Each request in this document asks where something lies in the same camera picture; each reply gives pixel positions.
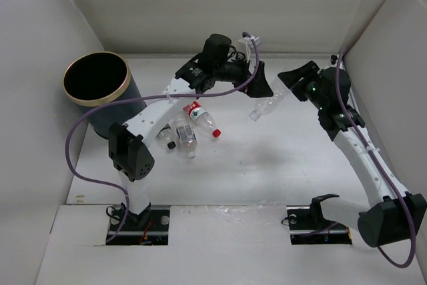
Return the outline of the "clear unlabelled plastic bottle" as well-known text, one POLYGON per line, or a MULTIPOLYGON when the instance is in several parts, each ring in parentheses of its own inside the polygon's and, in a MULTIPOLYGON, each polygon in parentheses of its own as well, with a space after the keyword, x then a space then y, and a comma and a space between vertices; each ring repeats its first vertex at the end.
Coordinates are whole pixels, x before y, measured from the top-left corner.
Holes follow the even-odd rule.
POLYGON ((284 97, 288 92, 288 88, 279 77, 276 77, 271 82, 271 89, 273 91, 273 96, 259 98, 257 100, 253 111, 249 114, 252 121, 257 121, 261 116, 273 112, 273 110, 275 110, 275 108, 277 108, 277 106, 279 106, 279 104, 284 100, 284 97))

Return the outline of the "clear bottle red white label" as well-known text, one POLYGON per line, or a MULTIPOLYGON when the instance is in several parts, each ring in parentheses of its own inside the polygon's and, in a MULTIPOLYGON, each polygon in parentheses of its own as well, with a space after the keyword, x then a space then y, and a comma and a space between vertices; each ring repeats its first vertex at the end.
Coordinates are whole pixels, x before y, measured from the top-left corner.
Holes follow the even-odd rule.
POLYGON ((216 125, 213 117, 197 100, 186 105, 183 111, 204 135, 212 138, 221 136, 221 130, 216 125))

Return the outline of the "clear bottle orange blue label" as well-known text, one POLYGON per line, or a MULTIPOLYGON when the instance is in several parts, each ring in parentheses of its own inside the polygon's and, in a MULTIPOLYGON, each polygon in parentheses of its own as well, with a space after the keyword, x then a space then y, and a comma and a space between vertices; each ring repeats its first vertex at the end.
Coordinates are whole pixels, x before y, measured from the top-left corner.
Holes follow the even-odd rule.
POLYGON ((179 149, 186 158, 194 159, 196 157, 197 138, 190 120, 184 113, 179 113, 173 119, 175 131, 178 138, 179 149))

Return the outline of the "clear bottle black label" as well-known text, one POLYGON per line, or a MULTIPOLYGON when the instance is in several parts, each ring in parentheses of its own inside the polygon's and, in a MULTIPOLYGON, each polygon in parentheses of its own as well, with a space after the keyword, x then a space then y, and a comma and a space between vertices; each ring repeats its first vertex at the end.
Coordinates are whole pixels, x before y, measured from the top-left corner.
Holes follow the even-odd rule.
POLYGON ((175 136, 168 123, 160 130, 157 136, 168 150, 174 150, 176 148, 175 136))

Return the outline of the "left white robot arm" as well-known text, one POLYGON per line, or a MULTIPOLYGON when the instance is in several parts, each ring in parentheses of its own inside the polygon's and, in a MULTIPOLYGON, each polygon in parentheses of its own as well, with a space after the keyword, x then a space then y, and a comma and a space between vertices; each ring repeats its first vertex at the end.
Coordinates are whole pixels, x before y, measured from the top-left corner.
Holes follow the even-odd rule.
POLYGON ((129 195, 119 211, 126 228, 142 229, 149 222, 146 177, 155 161, 148 148, 166 123, 193 100, 209 96, 217 81, 232 83, 234 89, 251 98, 272 96, 264 63, 259 60, 260 39, 244 33, 238 43, 242 51, 237 51, 230 38, 210 35, 202 51, 175 73, 160 98, 123 124, 110 127, 109 157, 114 168, 127 178, 129 195))

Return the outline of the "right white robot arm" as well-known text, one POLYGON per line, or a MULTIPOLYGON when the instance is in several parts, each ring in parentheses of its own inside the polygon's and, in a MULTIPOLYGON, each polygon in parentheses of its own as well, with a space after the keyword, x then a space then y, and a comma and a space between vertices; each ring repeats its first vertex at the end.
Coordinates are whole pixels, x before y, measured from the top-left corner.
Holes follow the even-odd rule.
POLYGON ((278 78, 300 101, 318 110, 321 127, 345 155, 368 199, 367 206, 343 200, 336 194, 318 196, 308 219, 322 228, 338 222, 359 231, 370 247, 416 239, 426 212, 422 194, 412 194, 399 182, 372 143, 360 114, 347 104, 350 76, 343 63, 320 69, 313 61, 278 78))

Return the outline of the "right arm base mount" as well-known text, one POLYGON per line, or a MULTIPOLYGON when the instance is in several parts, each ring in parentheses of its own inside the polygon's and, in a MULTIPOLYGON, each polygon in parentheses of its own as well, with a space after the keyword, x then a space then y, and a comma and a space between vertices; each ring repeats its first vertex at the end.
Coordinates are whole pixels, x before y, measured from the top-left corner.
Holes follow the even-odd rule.
POLYGON ((281 224, 289 228, 291 245, 352 245, 349 228, 321 218, 309 206, 287 206, 281 224))

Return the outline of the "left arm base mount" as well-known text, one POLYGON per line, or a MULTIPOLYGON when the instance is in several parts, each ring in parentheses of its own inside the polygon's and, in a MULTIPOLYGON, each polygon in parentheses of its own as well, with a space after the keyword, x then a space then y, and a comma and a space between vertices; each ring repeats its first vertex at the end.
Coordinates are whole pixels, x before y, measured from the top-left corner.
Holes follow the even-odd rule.
POLYGON ((123 218, 125 205, 118 208, 108 206, 109 218, 106 244, 108 246, 166 246, 169 238, 170 206, 152 206, 140 216, 132 213, 114 239, 109 240, 117 231, 123 218))

